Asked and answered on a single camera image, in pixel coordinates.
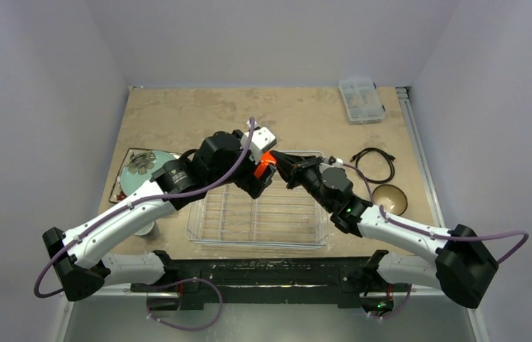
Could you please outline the clear plastic organizer box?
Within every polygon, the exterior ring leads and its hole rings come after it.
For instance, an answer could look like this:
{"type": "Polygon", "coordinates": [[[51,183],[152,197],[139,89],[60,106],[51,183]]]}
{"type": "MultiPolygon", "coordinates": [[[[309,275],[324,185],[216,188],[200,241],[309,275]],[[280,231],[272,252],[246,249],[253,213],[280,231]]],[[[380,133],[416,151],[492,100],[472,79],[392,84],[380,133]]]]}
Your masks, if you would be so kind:
{"type": "Polygon", "coordinates": [[[350,124],[380,123],[385,118],[385,107],[376,84],[370,78],[339,81],[338,89],[350,124]]]}

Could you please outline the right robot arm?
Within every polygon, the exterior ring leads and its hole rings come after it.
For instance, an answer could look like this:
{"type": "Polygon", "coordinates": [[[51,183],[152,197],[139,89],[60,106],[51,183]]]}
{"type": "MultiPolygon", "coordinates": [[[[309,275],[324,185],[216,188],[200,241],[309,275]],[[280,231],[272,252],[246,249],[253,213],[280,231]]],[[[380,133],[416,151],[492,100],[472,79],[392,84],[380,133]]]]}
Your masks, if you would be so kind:
{"type": "Polygon", "coordinates": [[[328,214],[340,231],[374,239],[410,252],[383,252],[365,268],[365,284],[380,290],[387,284],[413,284],[442,291],[456,304],[479,307],[499,269],[484,238],[462,224],[453,229],[432,227],[388,214],[353,192],[343,168],[316,156],[271,152],[288,189],[302,187],[328,214]]]}

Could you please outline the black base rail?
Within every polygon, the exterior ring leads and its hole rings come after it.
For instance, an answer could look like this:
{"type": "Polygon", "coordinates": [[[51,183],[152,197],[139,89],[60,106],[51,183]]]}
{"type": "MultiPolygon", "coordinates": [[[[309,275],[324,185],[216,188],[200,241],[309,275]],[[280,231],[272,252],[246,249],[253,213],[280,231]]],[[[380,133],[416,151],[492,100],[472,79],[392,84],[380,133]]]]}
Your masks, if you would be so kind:
{"type": "Polygon", "coordinates": [[[166,294],[182,310],[205,304],[327,304],[339,309],[390,312],[393,297],[408,284],[389,284],[368,256],[285,259],[179,259],[154,285],[132,284],[133,292],[156,298],[164,310],[166,294]]]}

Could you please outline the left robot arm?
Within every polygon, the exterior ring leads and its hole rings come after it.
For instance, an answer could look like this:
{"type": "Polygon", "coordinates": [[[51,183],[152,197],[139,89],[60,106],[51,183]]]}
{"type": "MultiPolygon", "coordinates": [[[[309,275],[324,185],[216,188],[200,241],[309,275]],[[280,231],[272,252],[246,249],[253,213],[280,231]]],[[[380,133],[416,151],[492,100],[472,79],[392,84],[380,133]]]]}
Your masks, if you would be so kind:
{"type": "Polygon", "coordinates": [[[148,224],[205,198],[208,191],[233,183],[257,198],[269,185],[270,175],[257,175],[264,153],[276,145],[276,136],[257,127],[253,132],[219,131],[199,148],[166,161],[137,190],[101,215],[75,228],[52,227],[42,235],[53,269],[69,301],[80,301],[104,286],[124,283],[170,290],[176,272],[167,266],[167,254],[153,251],[123,256],[112,250],[148,224]]]}

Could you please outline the brown bowl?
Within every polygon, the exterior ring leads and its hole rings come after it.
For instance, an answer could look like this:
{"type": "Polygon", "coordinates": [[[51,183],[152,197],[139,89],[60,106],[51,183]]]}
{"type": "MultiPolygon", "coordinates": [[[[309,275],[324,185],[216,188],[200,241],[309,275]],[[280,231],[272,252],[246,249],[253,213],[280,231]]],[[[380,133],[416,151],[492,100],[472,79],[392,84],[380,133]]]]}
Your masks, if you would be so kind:
{"type": "Polygon", "coordinates": [[[407,195],[397,186],[384,184],[377,186],[373,192],[373,201],[382,205],[386,212],[403,215],[408,209],[407,195]]]}

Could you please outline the grey coffee mug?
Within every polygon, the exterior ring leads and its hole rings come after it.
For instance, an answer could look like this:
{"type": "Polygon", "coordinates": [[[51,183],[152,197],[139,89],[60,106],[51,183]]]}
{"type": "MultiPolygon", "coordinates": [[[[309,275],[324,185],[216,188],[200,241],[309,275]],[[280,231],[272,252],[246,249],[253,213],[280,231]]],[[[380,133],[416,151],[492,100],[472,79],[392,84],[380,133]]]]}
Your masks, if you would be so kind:
{"type": "Polygon", "coordinates": [[[158,234],[156,222],[151,222],[135,232],[135,236],[148,239],[158,234]]]}

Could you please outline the orange bowl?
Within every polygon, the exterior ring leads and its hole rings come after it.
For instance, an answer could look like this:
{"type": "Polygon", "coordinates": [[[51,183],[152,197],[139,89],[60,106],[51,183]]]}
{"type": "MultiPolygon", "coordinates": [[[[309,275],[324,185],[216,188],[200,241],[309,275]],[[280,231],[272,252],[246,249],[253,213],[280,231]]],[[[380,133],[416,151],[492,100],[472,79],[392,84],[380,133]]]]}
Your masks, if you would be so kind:
{"type": "Polygon", "coordinates": [[[276,158],[271,154],[271,151],[268,151],[261,156],[260,162],[254,171],[254,176],[258,179],[262,178],[270,167],[276,168],[276,158]]]}

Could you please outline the square patterned plate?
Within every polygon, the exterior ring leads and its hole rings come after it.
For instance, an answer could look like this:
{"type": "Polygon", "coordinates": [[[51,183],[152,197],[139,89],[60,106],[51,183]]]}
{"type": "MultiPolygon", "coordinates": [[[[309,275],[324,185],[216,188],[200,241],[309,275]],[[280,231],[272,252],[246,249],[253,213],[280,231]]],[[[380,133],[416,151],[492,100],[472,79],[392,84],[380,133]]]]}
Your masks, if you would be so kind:
{"type": "Polygon", "coordinates": [[[108,202],[117,204],[132,195],[157,169],[179,157],[179,153],[166,150],[129,148],[115,177],[108,202]]]}

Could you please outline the light green round plate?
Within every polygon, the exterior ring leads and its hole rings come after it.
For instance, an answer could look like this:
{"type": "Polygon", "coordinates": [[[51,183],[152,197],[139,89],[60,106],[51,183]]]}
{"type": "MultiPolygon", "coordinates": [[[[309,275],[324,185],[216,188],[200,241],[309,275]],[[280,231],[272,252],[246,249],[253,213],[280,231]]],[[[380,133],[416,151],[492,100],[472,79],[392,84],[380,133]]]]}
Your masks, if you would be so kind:
{"type": "Polygon", "coordinates": [[[180,154],[163,150],[131,150],[125,158],[119,176],[124,195],[131,195],[166,162],[178,159],[180,154]]]}

